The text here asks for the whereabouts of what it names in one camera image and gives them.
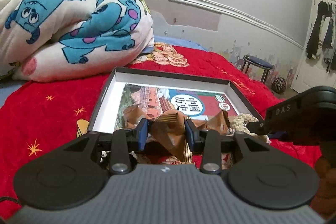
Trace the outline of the cream knitted scrunchie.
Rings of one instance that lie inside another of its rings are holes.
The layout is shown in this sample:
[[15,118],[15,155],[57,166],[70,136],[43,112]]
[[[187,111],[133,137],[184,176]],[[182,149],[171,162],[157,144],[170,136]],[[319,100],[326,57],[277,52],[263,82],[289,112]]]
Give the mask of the cream knitted scrunchie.
[[230,121],[230,127],[229,127],[229,132],[230,134],[235,133],[236,131],[239,132],[244,132],[247,133],[256,139],[259,139],[267,144],[271,144],[272,142],[270,141],[269,137],[267,135],[257,135],[254,130],[250,131],[247,128],[247,124],[250,122],[258,122],[259,120],[252,116],[251,114],[244,114],[241,113],[237,116],[235,116],[231,121]]

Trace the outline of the brown chocolate snack packet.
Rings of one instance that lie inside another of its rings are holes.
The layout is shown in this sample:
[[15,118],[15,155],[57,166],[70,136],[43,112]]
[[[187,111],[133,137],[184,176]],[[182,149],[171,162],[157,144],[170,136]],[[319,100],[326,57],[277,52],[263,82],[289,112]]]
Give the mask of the brown chocolate snack packet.
[[149,122],[149,134],[180,162],[192,163],[187,144],[185,116],[178,110],[168,110]]

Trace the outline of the black shallow cardboard box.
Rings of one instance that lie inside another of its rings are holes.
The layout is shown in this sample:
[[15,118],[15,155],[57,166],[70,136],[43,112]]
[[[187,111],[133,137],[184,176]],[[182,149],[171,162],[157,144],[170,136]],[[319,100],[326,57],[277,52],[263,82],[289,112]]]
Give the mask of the black shallow cardboard box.
[[123,112],[139,107],[150,118],[175,109],[184,115],[208,121],[221,110],[230,117],[261,115],[233,82],[207,77],[116,68],[108,77],[91,116],[88,130],[112,133],[125,125]]

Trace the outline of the dark patterned ball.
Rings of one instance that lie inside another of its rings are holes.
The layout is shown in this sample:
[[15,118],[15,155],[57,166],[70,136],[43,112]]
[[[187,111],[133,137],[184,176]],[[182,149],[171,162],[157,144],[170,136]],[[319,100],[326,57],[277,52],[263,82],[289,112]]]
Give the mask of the dark patterned ball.
[[271,89],[277,94],[282,94],[287,89],[286,79],[284,79],[283,77],[275,78],[272,82]]

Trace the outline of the white door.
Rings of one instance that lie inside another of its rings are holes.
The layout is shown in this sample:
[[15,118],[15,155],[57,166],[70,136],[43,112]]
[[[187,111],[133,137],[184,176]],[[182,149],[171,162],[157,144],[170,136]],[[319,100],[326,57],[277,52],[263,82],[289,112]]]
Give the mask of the white door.
[[335,87],[335,0],[313,0],[302,56],[291,88]]

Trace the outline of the Chinese history textbook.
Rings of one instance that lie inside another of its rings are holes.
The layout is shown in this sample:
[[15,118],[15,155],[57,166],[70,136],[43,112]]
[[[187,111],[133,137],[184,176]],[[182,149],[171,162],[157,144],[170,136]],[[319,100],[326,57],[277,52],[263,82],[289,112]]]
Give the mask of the Chinese history textbook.
[[178,110],[201,121],[208,121],[221,110],[228,112],[230,117],[238,115],[224,93],[127,83],[122,92],[115,129],[125,128],[123,111],[133,105],[138,105],[150,118],[157,118],[168,110]]

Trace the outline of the hanging dark clothes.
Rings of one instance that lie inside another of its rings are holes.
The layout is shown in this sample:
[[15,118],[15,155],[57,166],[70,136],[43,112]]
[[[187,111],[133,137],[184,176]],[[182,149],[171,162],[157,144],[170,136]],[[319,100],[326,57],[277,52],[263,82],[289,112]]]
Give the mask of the hanging dark clothes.
[[320,59],[326,72],[335,71],[335,3],[321,0],[306,47],[307,59]]

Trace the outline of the blue-topped metal stool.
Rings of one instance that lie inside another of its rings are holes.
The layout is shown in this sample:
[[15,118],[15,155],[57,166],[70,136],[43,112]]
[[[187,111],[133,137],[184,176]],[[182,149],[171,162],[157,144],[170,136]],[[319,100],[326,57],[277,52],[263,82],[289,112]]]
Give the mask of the blue-topped metal stool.
[[250,65],[254,65],[258,68],[261,68],[264,70],[262,77],[261,77],[261,82],[264,84],[266,83],[266,79],[268,77],[268,74],[271,70],[274,69],[274,66],[270,63],[268,63],[265,60],[262,60],[258,57],[255,56],[250,56],[250,55],[245,55],[243,57],[244,63],[240,69],[241,72],[245,72],[245,74],[247,74],[249,66]]

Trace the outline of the monster cartoon white duvet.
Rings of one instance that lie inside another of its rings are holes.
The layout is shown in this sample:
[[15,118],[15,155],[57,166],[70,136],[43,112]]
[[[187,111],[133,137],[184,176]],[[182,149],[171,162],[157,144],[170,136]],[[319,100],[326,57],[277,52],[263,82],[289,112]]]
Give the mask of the monster cartoon white duvet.
[[1,79],[87,77],[153,49],[144,0],[1,0]]

